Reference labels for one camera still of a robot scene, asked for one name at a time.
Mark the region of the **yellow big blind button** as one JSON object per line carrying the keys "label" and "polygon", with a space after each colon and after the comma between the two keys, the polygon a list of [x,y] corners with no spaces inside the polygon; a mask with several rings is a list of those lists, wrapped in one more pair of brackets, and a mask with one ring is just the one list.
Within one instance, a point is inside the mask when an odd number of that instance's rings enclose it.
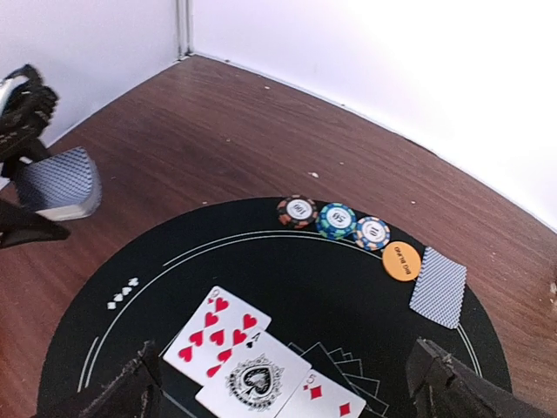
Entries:
{"label": "yellow big blind button", "polygon": [[421,257],[411,245],[390,242],[382,253],[382,264],[388,275],[400,282],[416,280],[421,270]]}

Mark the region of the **ace of spades card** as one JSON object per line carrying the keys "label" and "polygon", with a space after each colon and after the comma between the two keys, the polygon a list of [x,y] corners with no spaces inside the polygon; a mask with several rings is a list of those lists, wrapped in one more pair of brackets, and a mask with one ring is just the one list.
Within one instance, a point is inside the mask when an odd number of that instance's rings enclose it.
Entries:
{"label": "ace of spades card", "polygon": [[217,417],[274,417],[311,367],[257,327],[195,399]]}

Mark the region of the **card dealt to big blind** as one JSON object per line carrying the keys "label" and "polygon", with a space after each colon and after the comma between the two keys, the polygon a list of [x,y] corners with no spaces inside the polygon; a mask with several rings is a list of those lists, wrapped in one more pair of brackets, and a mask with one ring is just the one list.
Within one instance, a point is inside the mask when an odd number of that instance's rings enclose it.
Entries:
{"label": "card dealt to big blind", "polygon": [[428,246],[409,307],[448,329],[460,323],[467,268]]}

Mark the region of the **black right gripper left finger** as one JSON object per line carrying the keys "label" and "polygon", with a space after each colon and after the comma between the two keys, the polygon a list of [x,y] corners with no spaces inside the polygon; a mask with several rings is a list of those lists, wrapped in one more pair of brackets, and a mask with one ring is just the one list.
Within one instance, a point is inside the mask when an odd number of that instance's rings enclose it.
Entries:
{"label": "black right gripper left finger", "polygon": [[148,340],[110,383],[76,395],[65,417],[159,417],[162,397],[158,351]]}

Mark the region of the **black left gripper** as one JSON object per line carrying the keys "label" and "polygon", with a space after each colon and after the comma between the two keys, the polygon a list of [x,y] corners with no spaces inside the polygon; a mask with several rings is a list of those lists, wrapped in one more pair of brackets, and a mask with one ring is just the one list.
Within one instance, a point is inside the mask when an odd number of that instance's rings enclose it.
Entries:
{"label": "black left gripper", "polygon": [[[58,95],[31,64],[11,72],[5,83],[17,77],[26,81],[13,89],[1,110],[1,176],[12,179],[23,167],[22,158],[38,162],[50,157],[40,137],[49,126],[57,107]],[[8,201],[1,200],[1,248],[32,242],[68,239],[70,231]]]}

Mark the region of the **blue patterned card deck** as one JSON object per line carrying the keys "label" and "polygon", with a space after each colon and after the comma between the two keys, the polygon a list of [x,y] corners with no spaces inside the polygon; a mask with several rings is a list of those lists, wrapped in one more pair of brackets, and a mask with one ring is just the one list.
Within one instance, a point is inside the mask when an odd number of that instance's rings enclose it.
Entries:
{"label": "blue patterned card deck", "polygon": [[21,206],[53,221],[86,218],[102,199],[97,166],[83,147],[26,165],[14,185]]}

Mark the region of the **blue white chip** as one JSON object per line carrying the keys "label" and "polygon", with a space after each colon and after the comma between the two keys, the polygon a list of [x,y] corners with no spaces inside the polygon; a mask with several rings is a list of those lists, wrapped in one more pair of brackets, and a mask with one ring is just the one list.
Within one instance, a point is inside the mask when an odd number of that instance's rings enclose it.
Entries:
{"label": "blue white chip", "polygon": [[353,239],[360,248],[372,252],[384,248],[390,242],[391,232],[382,219],[366,216],[358,220]]}

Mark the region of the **green chip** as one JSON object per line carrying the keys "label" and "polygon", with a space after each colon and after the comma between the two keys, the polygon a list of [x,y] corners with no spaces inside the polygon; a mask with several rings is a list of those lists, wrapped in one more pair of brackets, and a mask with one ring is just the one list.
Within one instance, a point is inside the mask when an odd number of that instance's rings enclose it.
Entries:
{"label": "green chip", "polygon": [[325,205],[317,218],[317,230],[326,239],[343,239],[351,235],[357,224],[356,214],[347,205],[334,202]]}

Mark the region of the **nine of hearts card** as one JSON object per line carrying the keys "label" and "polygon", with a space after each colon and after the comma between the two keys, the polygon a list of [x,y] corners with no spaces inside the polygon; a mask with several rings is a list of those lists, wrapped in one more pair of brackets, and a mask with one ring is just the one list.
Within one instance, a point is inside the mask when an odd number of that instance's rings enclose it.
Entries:
{"label": "nine of hearts card", "polygon": [[252,329],[272,319],[222,287],[213,287],[166,350],[163,360],[206,385],[232,357]]}

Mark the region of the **brown chip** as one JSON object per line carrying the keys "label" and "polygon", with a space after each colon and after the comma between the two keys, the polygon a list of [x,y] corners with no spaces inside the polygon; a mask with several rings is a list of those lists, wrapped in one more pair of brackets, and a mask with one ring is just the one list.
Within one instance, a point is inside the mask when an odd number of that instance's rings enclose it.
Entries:
{"label": "brown chip", "polygon": [[315,202],[300,194],[283,198],[277,205],[277,214],[279,222],[291,229],[303,229],[318,217]]}

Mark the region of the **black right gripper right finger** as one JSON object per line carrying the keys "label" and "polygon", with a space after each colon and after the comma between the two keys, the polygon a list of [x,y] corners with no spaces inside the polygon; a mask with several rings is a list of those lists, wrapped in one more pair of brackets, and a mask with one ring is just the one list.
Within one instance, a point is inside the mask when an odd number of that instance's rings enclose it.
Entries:
{"label": "black right gripper right finger", "polygon": [[406,380],[418,417],[550,415],[483,379],[432,340],[415,341],[406,362]]}

